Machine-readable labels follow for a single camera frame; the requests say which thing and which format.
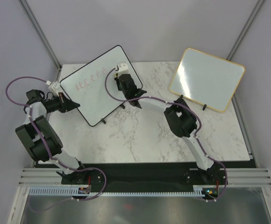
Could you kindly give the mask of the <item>black-framed whiteboard with writing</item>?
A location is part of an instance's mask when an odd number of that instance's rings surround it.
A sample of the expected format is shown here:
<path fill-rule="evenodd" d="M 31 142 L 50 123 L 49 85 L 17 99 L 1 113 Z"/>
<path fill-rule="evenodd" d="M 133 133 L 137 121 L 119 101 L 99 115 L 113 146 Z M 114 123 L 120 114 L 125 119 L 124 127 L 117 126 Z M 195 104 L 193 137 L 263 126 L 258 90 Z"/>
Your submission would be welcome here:
<path fill-rule="evenodd" d="M 80 104 L 77 110 L 89 126 L 96 126 L 121 105 L 121 102 L 112 99 L 105 90 L 108 72 L 120 63 L 127 64 L 128 73 L 136 86 L 141 89 L 143 84 L 120 45 L 116 45 L 60 80 L 63 92 L 72 101 Z"/>

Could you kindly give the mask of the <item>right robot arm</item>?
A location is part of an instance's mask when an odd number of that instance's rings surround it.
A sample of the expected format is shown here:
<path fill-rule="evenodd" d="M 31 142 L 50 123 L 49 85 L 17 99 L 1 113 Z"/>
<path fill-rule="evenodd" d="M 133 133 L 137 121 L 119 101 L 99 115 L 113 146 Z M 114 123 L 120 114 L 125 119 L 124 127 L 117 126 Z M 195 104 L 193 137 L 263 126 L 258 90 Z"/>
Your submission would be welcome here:
<path fill-rule="evenodd" d="M 200 171 L 200 180 L 211 184 L 217 177 L 220 166 L 208 158 L 205 149 L 198 143 L 196 131 L 197 118 L 187 103 L 178 98 L 172 104 L 156 97 L 149 97 L 147 92 L 137 88 L 130 74 L 115 75 L 119 91 L 122 91 L 126 100 L 134 107 L 153 110 L 165 116 L 171 132 L 181 138 L 195 158 Z"/>

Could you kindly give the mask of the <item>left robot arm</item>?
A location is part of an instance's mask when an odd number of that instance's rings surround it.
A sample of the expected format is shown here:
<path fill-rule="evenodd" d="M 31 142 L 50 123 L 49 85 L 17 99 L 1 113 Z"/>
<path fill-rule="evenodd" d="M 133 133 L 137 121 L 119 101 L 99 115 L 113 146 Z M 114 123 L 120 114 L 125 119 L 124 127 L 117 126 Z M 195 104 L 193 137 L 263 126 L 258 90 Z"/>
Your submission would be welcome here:
<path fill-rule="evenodd" d="M 58 172 L 61 177 L 73 179 L 78 184 L 85 183 L 88 172 L 77 158 L 63 150 L 63 143 L 46 119 L 50 113 L 66 113 L 77 109 L 80 104 L 61 92 L 51 99 L 45 99 L 44 92 L 40 90 L 30 90 L 26 95 L 26 119 L 23 125 L 15 129 L 15 133 L 31 159 L 35 162 L 52 162 L 62 169 L 62 172 Z"/>

